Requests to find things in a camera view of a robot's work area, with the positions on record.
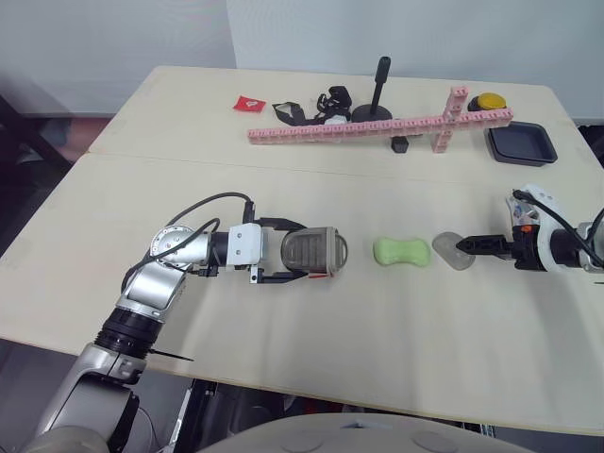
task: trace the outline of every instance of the black strap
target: black strap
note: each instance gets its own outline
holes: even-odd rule
[[[282,102],[273,104],[277,118],[289,126],[311,126],[322,125],[326,120],[335,115],[342,115],[346,120],[350,121],[350,106],[352,100],[348,94],[348,90],[344,86],[335,86],[329,88],[330,97],[321,93],[317,99],[317,110],[319,112],[314,118],[307,119],[304,110],[295,102]],[[289,107],[291,114],[283,111],[283,107]]]
[[[283,106],[289,106],[290,112],[292,114],[290,115],[287,112],[280,109]],[[283,102],[281,104],[273,104],[273,109],[275,109],[275,114],[277,115],[277,118],[279,120],[281,120],[283,123],[285,123],[286,125],[309,126],[309,125],[321,125],[322,123],[325,122],[325,120],[323,122],[320,122],[320,120],[317,120],[314,118],[307,120],[306,116],[304,115],[304,110],[302,110],[300,105],[296,104],[295,102]]]

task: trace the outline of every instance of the white wire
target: white wire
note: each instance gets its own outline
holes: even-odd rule
[[[151,447],[153,446],[153,442],[155,441],[156,443],[158,443],[157,440],[157,436],[155,433],[155,428],[153,427],[153,420],[151,420],[151,417],[149,416],[149,414],[147,413],[147,411],[141,407],[139,407],[137,409],[138,412],[140,412],[142,415],[144,415],[144,418],[147,420],[147,423],[149,424],[149,446],[147,447],[147,451],[149,453],[151,453]]]

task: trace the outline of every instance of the white wall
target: white wall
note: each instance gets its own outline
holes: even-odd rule
[[[604,119],[603,18],[604,0],[0,0],[0,92],[113,113],[160,64],[372,74],[389,55],[396,76],[544,84]]]
[[[235,67],[224,0],[0,0],[0,93],[114,113],[160,64]]]
[[[227,0],[238,67],[548,85],[604,118],[604,0]],[[292,99],[295,99],[294,87]]]

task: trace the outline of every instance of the yellow button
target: yellow button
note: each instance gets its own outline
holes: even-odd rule
[[[478,97],[478,106],[485,110],[504,109],[506,100],[496,92],[484,92]]]

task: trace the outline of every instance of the wooden table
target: wooden table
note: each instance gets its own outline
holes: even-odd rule
[[[1,335],[77,353],[167,219],[207,195],[241,191],[258,216],[340,229],[348,264],[331,280],[286,285],[250,285],[243,271],[191,278],[157,348],[195,361],[151,357],[150,366],[394,411],[604,434],[604,306],[593,284],[601,278],[520,272],[491,257],[458,272],[435,254],[428,268],[383,268],[372,256],[379,236],[509,233],[504,198],[525,182],[554,194],[571,224],[590,220],[602,170],[555,96],[469,83],[545,126],[559,159],[542,168],[493,161],[477,131],[456,133],[438,156],[427,138],[402,156],[381,139],[250,145],[249,127],[277,119],[231,109],[241,93],[307,99],[310,115],[310,98],[336,83],[356,104],[367,101],[371,80],[156,70],[0,259]],[[391,78],[382,104],[395,116],[437,113],[454,83]],[[219,216],[226,228],[241,208],[216,202],[187,223]]]

